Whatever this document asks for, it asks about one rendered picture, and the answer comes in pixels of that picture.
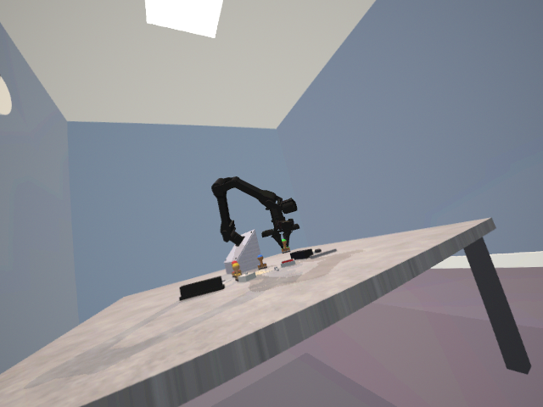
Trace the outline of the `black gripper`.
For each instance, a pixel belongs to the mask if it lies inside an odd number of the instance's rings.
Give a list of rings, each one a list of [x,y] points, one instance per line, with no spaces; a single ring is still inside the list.
[[[283,219],[285,219],[285,216],[283,217],[283,215],[278,215],[278,216],[272,217],[271,222],[273,222],[273,225],[274,225],[273,230],[271,229],[271,230],[263,231],[261,233],[261,235],[262,235],[262,237],[268,237],[268,236],[272,235],[272,237],[277,241],[279,246],[281,248],[283,248],[283,242],[282,242],[281,234],[279,234],[279,232],[283,232],[283,238],[287,241],[286,246],[288,248],[289,236],[290,236],[292,231],[299,229],[299,225],[294,224],[293,226],[291,226],[290,229],[289,228],[283,229],[283,230],[281,228],[276,229],[276,220],[283,220]]]

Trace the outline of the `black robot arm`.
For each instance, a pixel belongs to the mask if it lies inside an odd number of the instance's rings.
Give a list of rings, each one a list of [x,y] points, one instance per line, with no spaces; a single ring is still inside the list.
[[[236,228],[234,220],[231,220],[229,216],[227,206],[227,190],[234,187],[254,198],[257,198],[261,204],[266,206],[266,210],[270,210],[271,217],[283,215],[283,213],[288,214],[297,211],[296,202],[292,198],[283,201],[283,199],[278,197],[274,192],[261,190],[258,187],[241,180],[237,176],[218,178],[211,186],[211,190],[214,196],[217,198],[219,206],[221,216],[221,234],[224,242],[227,243],[230,240],[232,243],[236,244],[236,247],[240,245],[245,237],[242,237],[235,232]],[[276,220],[276,229],[290,229],[293,225],[293,219]]]

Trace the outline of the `yellow rubber stamp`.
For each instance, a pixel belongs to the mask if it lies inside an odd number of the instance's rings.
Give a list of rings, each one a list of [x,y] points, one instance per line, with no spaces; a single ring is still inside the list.
[[[241,274],[238,274],[238,270],[239,270],[239,264],[234,264],[232,266],[232,269],[235,271],[236,275],[234,275],[234,277],[236,278],[235,281],[238,281],[238,276],[241,276]]]

